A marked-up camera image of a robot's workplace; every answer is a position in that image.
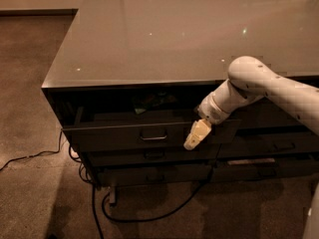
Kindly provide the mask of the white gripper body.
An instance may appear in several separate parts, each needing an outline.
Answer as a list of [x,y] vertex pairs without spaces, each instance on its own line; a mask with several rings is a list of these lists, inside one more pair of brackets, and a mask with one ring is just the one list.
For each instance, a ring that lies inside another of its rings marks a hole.
[[215,102],[213,94],[206,96],[197,108],[198,115],[211,124],[221,124],[228,117],[229,113],[224,112]]

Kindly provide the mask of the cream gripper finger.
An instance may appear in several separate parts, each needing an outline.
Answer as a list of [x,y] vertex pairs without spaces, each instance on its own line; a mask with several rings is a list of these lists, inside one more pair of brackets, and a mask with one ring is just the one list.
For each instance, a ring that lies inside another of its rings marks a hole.
[[211,123],[206,119],[196,120],[190,129],[183,147],[186,150],[195,149],[211,132]]

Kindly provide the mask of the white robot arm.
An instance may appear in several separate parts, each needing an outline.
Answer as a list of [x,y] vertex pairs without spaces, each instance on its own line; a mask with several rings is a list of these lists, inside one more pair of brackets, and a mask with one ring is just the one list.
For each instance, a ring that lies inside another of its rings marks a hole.
[[319,134],[319,89],[279,76],[258,59],[243,56],[230,63],[227,79],[198,106],[200,119],[193,123],[183,147],[193,150],[214,125],[262,98],[269,99]]

